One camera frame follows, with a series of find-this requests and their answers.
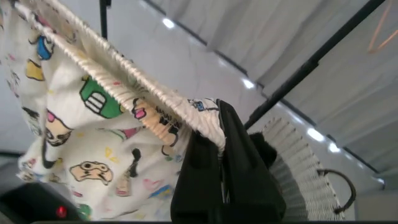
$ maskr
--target green cartoon character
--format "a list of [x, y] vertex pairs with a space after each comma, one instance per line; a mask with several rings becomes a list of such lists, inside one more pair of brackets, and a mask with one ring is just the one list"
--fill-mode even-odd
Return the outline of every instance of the green cartoon character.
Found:
[[82, 80], [85, 84], [80, 90], [80, 96], [89, 110], [104, 118], [115, 118], [125, 112], [125, 109], [89, 75], [84, 76]]
[[79, 212], [79, 216], [81, 219], [85, 221], [90, 221], [91, 220], [91, 208], [88, 205], [85, 204], [78, 204], [77, 209]]

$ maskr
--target woven basket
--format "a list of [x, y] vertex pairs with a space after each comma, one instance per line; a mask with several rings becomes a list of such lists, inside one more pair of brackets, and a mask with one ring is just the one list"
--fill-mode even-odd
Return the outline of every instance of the woven basket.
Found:
[[[284, 221], [344, 220], [343, 211], [353, 203], [356, 194], [352, 183], [337, 171], [325, 170], [303, 136], [283, 118], [271, 117], [262, 134], [278, 152], [270, 172], [286, 201]], [[328, 172], [342, 176], [351, 187], [351, 199], [343, 207], [325, 176]]]

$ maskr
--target printed fabric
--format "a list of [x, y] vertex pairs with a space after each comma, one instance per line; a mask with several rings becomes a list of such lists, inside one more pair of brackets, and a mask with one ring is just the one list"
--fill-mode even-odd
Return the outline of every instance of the printed fabric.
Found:
[[[31, 14], [34, 23], [87, 57], [79, 30], [58, 9], [20, 2], [36, 4], [41, 14]], [[0, 1], [0, 43], [1, 73], [35, 135], [17, 176], [65, 185], [84, 220], [170, 220], [192, 127], [161, 100], [150, 100], [156, 97], [131, 77], [103, 88], [6, 0]], [[128, 107], [115, 99], [127, 92], [111, 91], [119, 86], [131, 90]], [[213, 99], [186, 103], [220, 128]]]

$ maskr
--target black handle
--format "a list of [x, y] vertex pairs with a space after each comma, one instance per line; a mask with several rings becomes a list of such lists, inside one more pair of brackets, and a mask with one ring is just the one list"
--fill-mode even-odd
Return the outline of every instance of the black handle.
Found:
[[326, 176], [328, 173], [339, 175], [340, 177], [345, 179], [345, 181], [347, 181], [347, 183], [349, 185], [349, 189], [351, 190], [351, 197], [348, 199], [347, 203], [344, 206], [338, 207], [335, 209], [335, 214], [339, 214], [339, 213], [347, 210], [350, 206], [352, 206], [352, 204], [354, 203], [355, 198], [356, 198], [356, 189], [355, 189], [355, 186], [352, 183], [352, 181], [350, 181], [350, 179], [346, 175], [344, 175], [343, 173], [341, 173], [337, 170], [331, 170], [331, 169], [317, 169], [317, 172], [318, 172], [318, 175], [322, 175], [322, 176]]

